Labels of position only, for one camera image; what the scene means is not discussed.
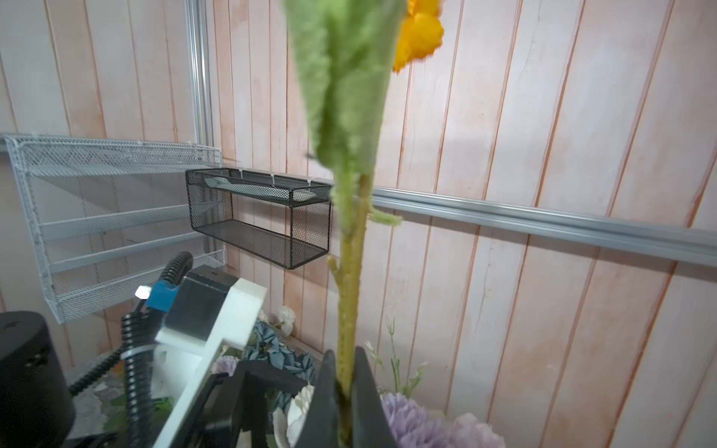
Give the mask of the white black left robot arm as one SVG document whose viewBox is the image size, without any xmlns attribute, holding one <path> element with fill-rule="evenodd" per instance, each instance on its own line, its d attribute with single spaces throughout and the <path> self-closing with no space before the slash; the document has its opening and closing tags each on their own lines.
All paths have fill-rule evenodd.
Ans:
<svg viewBox="0 0 717 448">
<path fill-rule="evenodd" d="M 177 254 L 123 317 L 123 342 L 67 383 L 42 315 L 1 317 L 5 447 L 264 447 L 310 377 L 260 319 L 265 291 Z M 71 439 L 74 398 L 121 364 L 123 429 Z"/>
</svg>

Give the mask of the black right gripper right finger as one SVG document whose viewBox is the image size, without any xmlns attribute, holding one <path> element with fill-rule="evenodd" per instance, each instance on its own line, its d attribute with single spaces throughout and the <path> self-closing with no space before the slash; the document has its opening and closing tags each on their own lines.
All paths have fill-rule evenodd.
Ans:
<svg viewBox="0 0 717 448">
<path fill-rule="evenodd" d="M 352 446 L 354 448 L 396 448 L 372 369 L 361 347 L 355 348 L 352 385 Z"/>
</svg>

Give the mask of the yellow orange poppy stem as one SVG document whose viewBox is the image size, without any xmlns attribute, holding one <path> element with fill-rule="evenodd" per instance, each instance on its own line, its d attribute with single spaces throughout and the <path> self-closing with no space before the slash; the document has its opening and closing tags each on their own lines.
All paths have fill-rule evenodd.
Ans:
<svg viewBox="0 0 717 448">
<path fill-rule="evenodd" d="M 335 386 L 341 447 L 351 446 L 351 389 L 360 276 L 368 221 L 401 219 L 373 206 L 375 166 L 389 79 L 443 44 L 440 1 L 287 1 L 295 72 L 311 151 L 334 175 L 330 199 L 340 256 L 328 265 L 339 292 Z"/>
</svg>

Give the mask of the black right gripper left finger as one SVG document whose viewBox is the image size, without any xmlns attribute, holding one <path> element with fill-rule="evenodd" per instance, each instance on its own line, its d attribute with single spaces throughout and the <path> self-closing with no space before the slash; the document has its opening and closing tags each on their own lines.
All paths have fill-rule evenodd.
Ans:
<svg viewBox="0 0 717 448">
<path fill-rule="evenodd" d="M 297 448 L 339 447 L 339 394 L 336 359 L 332 350 L 324 354 Z"/>
</svg>

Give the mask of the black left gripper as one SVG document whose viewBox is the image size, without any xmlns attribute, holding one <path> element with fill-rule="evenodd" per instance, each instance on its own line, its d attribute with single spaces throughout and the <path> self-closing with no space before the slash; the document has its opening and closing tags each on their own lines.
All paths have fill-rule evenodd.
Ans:
<svg viewBox="0 0 717 448">
<path fill-rule="evenodd" d="M 209 376 L 171 447 L 268 447 L 274 429 L 269 396 L 296 396 L 308 382 L 265 361 L 241 361 L 232 376 Z"/>
</svg>

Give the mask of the purple white flower bouquet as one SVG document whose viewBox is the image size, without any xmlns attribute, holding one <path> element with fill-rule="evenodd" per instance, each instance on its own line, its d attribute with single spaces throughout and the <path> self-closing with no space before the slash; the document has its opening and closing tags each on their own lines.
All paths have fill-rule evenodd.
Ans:
<svg viewBox="0 0 717 448">
<path fill-rule="evenodd" d="M 395 322 L 387 325 L 393 375 L 393 388 L 378 391 L 386 422 L 399 447 L 503 447 L 504 438 L 492 427 L 467 413 L 452 423 L 440 414 L 431 412 L 412 399 L 420 383 L 425 366 L 423 364 L 408 380 L 401 380 L 401 360 L 397 355 L 394 333 Z M 274 440 L 278 447 L 293 447 L 299 436 L 314 394 L 313 386 L 305 386 L 289 402 L 289 410 L 273 412 Z"/>
</svg>

